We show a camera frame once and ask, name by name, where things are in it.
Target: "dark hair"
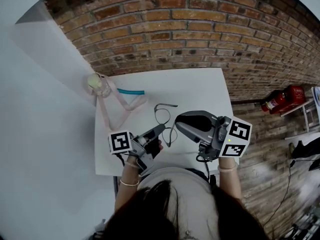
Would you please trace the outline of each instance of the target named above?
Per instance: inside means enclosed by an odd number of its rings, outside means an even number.
[[[169,180],[143,188],[108,221],[103,240],[178,240],[178,198],[175,220],[167,218],[171,194]],[[269,240],[258,221],[233,197],[217,186],[211,188],[218,212],[221,240]]]

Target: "red fire extinguisher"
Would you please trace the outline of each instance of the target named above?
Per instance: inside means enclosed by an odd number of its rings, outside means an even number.
[[[286,101],[286,95],[283,92],[276,90],[274,93],[272,93],[269,96],[269,100],[266,100],[261,105],[261,108],[263,111],[266,112],[268,110],[272,110],[273,108],[284,103],[285,101]]]

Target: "eyeglasses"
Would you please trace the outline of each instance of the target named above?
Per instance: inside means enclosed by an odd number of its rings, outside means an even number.
[[[157,104],[157,105],[154,107],[154,117],[155,117],[155,120],[157,121],[157,123],[158,123],[159,125],[161,125],[161,124],[164,124],[164,125],[165,125],[165,124],[168,123],[168,122],[170,121],[170,119],[171,119],[170,112],[169,112],[168,109],[166,109],[166,108],[158,108],[158,106],[167,106],[167,107],[176,108],[176,107],[178,107],[178,105],[159,103],[159,104]],[[167,115],[163,116],[165,119],[160,119],[160,120],[159,120],[159,117],[160,117],[159,113],[158,113],[158,118],[157,118],[157,112],[158,112],[158,111],[166,111],[165,113],[166,113]],[[175,127],[175,122],[173,122],[172,127],[166,127],[166,128],[165,128],[165,130],[169,130],[169,129],[170,129],[170,132],[169,132],[169,142],[167,142],[167,141],[165,140],[165,138],[164,138],[164,131],[161,133],[162,138],[163,138],[163,141],[164,141],[165,144],[168,146],[168,148],[170,148],[170,147],[171,147],[171,144],[172,144],[173,142],[175,142],[176,139],[178,138],[178,133],[177,133],[177,131],[174,129],[174,127]],[[173,131],[175,132],[176,137],[175,137],[174,140],[171,140],[172,132],[173,132]]]

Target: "pink strap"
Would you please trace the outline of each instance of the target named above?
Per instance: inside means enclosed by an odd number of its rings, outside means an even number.
[[[108,116],[104,97],[99,94],[97,95],[97,100],[101,107],[101,112],[102,112],[102,117],[104,120],[105,127],[111,132],[117,131],[124,124],[124,122],[127,120],[129,115],[137,114],[141,110],[142,105],[145,104],[148,101],[148,99],[146,95],[139,95],[132,101],[131,104],[128,104],[123,98],[123,96],[117,90],[117,87],[114,84],[114,82],[112,82],[109,77],[104,76],[104,78],[101,77],[100,79],[101,81],[106,83],[106,86],[110,87],[111,94],[114,94],[114,96],[117,98],[119,103],[124,108],[124,113],[122,114],[121,118],[113,126],[111,126],[111,122]]]

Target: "bracelet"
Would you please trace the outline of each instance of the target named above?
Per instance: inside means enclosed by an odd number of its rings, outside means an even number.
[[[135,186],[138,186],[140,182],[138,181],[136,184],[131,185],[131,184],[126,184],[126,183],[124,183],[124,182],[120,179],[120,183],[122,183],[123,185],[125,185],[125,186],[127,186],[127,187],[135,187]]]
[[[232,168],[230,168],[230,169],[221,169],[221,168],[220,168],[220,165],[218,165],[218,170],[219,170],[219,172],[221,172],[221,173],[230,173],[230,172],[236,170],[237,168],[238,168],[238,164],[235,164],[235,167],[232,167]]]
[[[127,161],[125,161],[124,164],[127,165],[127,166],[130,166],[130,167],[132,167],[132,168],[140,169],[139,166],[137,166],[137,165],[135,165],[135,164],[132,164],[132,163],[129,163],[129,162],[127,162]]]

